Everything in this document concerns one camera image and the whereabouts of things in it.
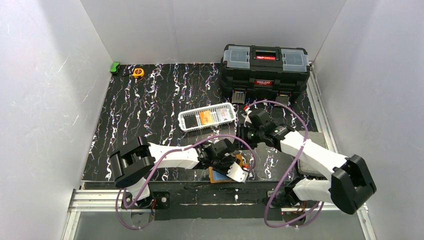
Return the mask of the orange credit card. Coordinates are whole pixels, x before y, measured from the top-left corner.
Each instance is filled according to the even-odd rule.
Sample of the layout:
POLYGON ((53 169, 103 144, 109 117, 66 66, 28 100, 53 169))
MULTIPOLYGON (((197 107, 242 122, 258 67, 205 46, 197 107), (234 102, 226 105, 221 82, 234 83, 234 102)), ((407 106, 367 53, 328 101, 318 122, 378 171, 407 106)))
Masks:
POLYGON ((214 123, 210 110, 204 110, 199 113, 200 122, 202 126, 210 125, 214 123))

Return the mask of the orange leather card holder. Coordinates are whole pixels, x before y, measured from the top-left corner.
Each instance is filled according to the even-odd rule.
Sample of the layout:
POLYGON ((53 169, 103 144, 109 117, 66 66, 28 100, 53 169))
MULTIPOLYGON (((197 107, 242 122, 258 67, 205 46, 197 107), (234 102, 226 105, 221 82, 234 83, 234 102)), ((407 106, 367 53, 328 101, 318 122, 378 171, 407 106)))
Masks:
MULTIPOLYGON (((239 154, 236 154, 235 157, 237 159, 236 163, 239 164, 243 169, 250 172, 250 165, 244 161, 244 158, 242 157, 242 155, 239 153, 239 154)), ((226 176, 228 170, 218 171, 217 169, 213 167, 209 167, 208 170, 209 170, 209 179, 212 184, 225 183, 225 182, 237 182, 226 176)))

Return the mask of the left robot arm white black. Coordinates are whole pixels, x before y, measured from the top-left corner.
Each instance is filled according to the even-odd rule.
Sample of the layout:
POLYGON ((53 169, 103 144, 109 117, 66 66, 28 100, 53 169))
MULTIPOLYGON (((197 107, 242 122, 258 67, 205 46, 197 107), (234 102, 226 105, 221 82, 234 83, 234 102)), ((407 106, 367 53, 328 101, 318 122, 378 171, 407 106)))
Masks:
POLYGON ((124 191, 123 204, 126 208, 150 197, 149 181, 159 168, 212 168, 239 183, 245 182, 248 176, 229 139, 215 143, 205 139, 193 145, 165 146, 137 137, 113 152, 109 161, 114 185, 124 191))

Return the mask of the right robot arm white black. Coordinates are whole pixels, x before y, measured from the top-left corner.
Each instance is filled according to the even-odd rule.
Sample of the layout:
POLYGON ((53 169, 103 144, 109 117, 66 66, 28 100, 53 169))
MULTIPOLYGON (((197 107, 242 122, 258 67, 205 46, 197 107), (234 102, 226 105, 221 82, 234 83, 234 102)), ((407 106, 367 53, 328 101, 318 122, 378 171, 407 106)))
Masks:
POLYGON ((346 214, 354 214, 377 191, 366 161, 335 153, 306 138, 285 124, 276 124, 262 108, 244 108, 246 117, 237 136, 253 149, 259 143, 298 157, 325 179, 298 177, 276 192, 271 205, 295 205, 304 201, 332 203, 346 214))

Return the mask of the white plastic basket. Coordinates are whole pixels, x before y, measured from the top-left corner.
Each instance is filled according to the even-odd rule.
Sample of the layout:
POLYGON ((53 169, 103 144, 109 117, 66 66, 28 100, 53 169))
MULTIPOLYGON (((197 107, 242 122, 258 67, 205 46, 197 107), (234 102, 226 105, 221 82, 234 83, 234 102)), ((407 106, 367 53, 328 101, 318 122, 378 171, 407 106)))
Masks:
POLYGON ((183 132, 216 127, 232 123, 236 119, 235 108, 229 102, 182 111, 177 117, 179 128, 183 132))

